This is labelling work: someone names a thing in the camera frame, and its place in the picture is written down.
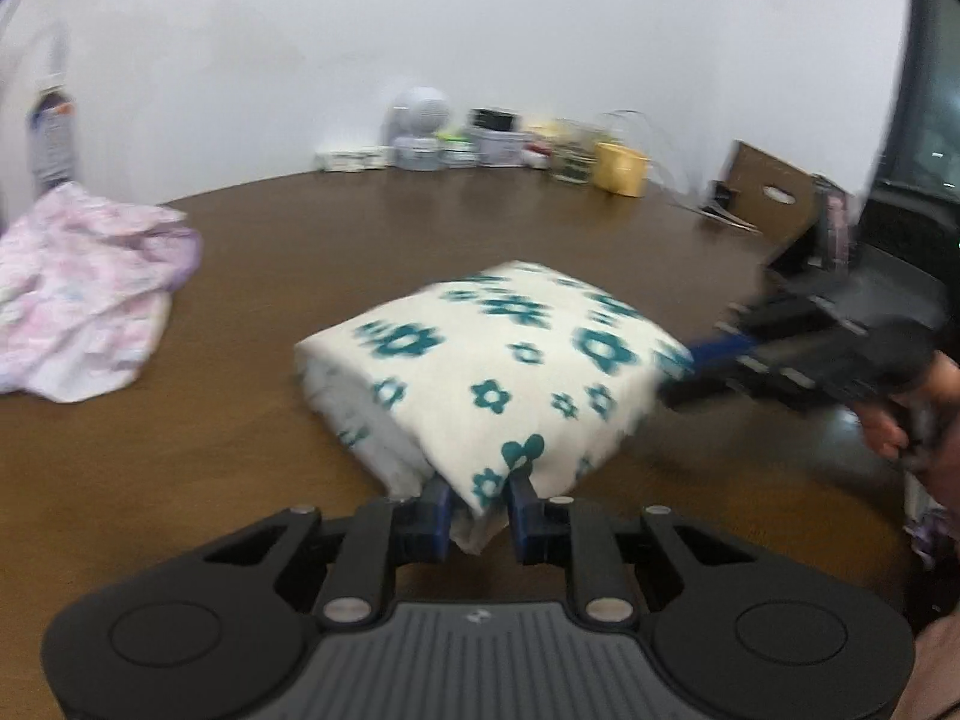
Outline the person right hand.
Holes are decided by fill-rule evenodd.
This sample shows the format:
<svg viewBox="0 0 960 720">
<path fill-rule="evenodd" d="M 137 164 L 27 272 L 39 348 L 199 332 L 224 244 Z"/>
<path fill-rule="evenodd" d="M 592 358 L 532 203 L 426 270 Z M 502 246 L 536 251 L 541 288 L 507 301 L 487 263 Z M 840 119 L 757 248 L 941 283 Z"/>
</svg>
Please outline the person right hand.
<svg viewBox="0 0 960 720">
<path fill-rule="evenodd" d="M 867 447 L 887 460 L 898 460 L 913 442 L 914 431 L 930 427 L 934 447 L 919 468 L 919 481 L 932 499 L 958 512 L 958 364 L 944 353 L 935 353 L 926 378 L 916 390 L 888 403 L 853 406 Z"/>
</svg>

